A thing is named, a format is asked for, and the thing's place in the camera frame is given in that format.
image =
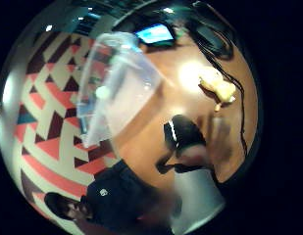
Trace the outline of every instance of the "wooden table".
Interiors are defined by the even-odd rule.
[[[172,116],[182,114],[196,123],[201,123],[200,128],[205,134],[208,130],[209,114],[224,117],[231,127],[229,133],[231,153],[225,160],[214,161],[217,177],[220,182],[224,182],[244,162],[239,134],[240,92],[237,89],[234,94],[236,100],[215,113],[216,101],[207,96],[198,86],[197,78],[191,76],[195,67],[209,66],[210,63],[187,34],[180,38],[177,44],[178,46],[171,50],[152,53],[145,51],[145,55],[162,73],[163,81],[130,124],[112,139],[115,150],[143,180],[160,188],[168,188],[172,186],[173,173],[161,175],[154,166],[155,162],[168,151],[164,145],[163,124]],[[230,61],[219,63],[225,71],[241,82],[245,90],[244,138],[249,151],[255,138],[258,121],[258,97],[252,73],[236,47]],[[187,80],[180,78],[182,70],[189,72]]]

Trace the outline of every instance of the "clear plastic container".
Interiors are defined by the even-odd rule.
[[[104,51],[110,53],[102,56]],[[100,58],[109,62],[102,77],[96,77],[93,68]],[[115,32],[98,37],[85,64],[77,97],[83,146],[88,148],[119,134],[151,98],[161,79],[137,47],[133,34]]]

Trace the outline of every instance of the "hand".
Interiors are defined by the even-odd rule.
[[[207,151],[214,165],[228,161],[231,155],[229,143],[230,126],[223,117],[209,115],[207,132]]]

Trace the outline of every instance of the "ceiling light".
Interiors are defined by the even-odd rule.
[[[171,8],[165,8],[165,9],[163,9],[163,11],[165,11],[167,13],[173,13],[174,12],[173,9],[171,9]]]
[[[45,31],[50,31],[52,29],[53,25],[49,24],[46,26]]]

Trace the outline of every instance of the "black cable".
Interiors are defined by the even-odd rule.
[[[218,32],[223,38],[226,38],[221,32]],[[241,145],[243,148],[243,152],[244,152],[244,157],[246,159],[247,157],[247,144],[246,141],[244,139],[244,122],[245,122],[245,109],[244,109],[244,89],[241,85],[241,83],[232,75],[228,74],[226,71],[223,70],[222,66],[220,65],[220,63],[218,63],[215,58],[216,55],[213,54],[213,52],[211,52],[205,44],[202,43],[202,41],[200,40],[200,38],[197,38],[196,35],[192,35],[194,37],[194,41],[196,42],[196,44],[198,45],[199,49],[201,50],[201,52],[206,56],[207,60],[212,64],[212,66],[217,69],[228,81],[232,82],[237,89],[240,91],[240,97],[241,97],[241,125],[240,125],[240,141],[241,141]],[[232,47],[232,43],[230,40],[227,39],[227,42],[229,42],[229,44]]]

